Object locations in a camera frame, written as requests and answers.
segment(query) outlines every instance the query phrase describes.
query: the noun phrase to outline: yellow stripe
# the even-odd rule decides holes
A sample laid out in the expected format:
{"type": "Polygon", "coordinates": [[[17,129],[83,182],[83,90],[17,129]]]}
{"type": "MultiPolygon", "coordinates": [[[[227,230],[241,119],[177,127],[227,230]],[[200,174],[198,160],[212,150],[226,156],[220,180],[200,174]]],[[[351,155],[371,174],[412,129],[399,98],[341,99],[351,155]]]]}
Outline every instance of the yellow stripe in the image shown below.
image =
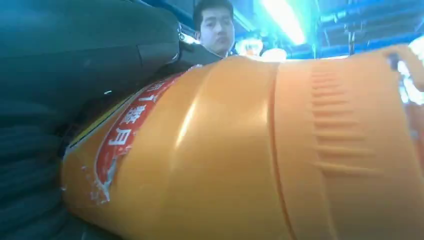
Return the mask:
{"type": "Polygon", "coordinates": [[[115,112],[120,106],[122,106],[128,99],[131,97],[126,98],[125,100],[122,100],[120,103],[113,106],[109,111],[104,113],[101,117],[99,117],[95,122],[93,122],[89,127],[87,127],[84,131],[82,131],[74,140],[70,143],[70,145],[74,145],[78,141],[80,141],[82,138],[84,138],[86,135],[88,135],[93,129],[97,128],[106,118],[108,118],[113,112],[115,112]]]}

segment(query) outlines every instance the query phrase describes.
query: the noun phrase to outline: man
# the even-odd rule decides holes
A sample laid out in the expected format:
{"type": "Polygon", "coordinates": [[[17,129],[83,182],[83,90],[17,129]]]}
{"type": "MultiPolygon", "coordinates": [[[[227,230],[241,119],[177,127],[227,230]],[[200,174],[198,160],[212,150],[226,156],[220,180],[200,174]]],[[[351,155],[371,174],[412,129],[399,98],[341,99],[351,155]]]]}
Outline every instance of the man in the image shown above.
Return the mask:
{"type": "Polygon", "coordinates": [[[234,45],[234,9],[229,0],[201,0],[194,8],[196,39],[222,58],[234,45]]]}

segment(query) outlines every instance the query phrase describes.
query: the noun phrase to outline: dark green fabric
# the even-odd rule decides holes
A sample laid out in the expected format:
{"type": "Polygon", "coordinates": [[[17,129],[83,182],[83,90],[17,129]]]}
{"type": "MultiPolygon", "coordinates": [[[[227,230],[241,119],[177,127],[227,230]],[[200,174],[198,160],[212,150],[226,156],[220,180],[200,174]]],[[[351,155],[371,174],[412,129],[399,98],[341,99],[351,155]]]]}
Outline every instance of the dark green fabric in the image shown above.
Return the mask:
{"type": "Polygon", "coordinates": [[[48,111],[23,114],[17,105],[26,106],[0,105],[0,239],[119,240],[66,210],[57,155],[62,138],[39,124],[48,111]]]}

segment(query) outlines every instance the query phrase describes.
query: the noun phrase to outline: blue ceiling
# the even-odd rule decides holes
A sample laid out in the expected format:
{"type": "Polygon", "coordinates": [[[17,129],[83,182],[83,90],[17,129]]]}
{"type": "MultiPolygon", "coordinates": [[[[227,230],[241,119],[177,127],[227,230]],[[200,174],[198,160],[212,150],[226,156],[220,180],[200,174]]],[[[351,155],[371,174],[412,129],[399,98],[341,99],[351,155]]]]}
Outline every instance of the blue ceiling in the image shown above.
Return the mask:
{"type": "MultiPolygon", "coordinates": [[[[190,34],[196,0],[143,1],[172,11],[190,34]]],[[[265,46],[274,47],[277,43],[291,58],[346,55],[349,53],[348,32],[355,33],[356,52],[409,43],[424,32],[424,0],[286,0],[307,38],[306,44],[296,46],[274,24],[261,0],[231,1],[236,11],[238,39],[266,33],[265,46]]]]}

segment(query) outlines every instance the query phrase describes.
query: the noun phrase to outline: red label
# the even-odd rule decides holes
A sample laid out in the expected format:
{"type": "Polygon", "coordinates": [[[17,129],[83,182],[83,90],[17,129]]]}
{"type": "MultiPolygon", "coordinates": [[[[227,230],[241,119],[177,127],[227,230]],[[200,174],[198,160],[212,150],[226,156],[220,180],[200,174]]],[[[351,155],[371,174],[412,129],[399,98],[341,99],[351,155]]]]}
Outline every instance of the red label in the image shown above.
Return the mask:
{"type": "Polygon", "coordinates": [[[137,131],[164,92],[182,73],[155,82],[136,93],[132,102],[104,138],[94,162],[97,183],[109,200],[108,190],[117,170],[117,161],[132,147],[137,131]]]}

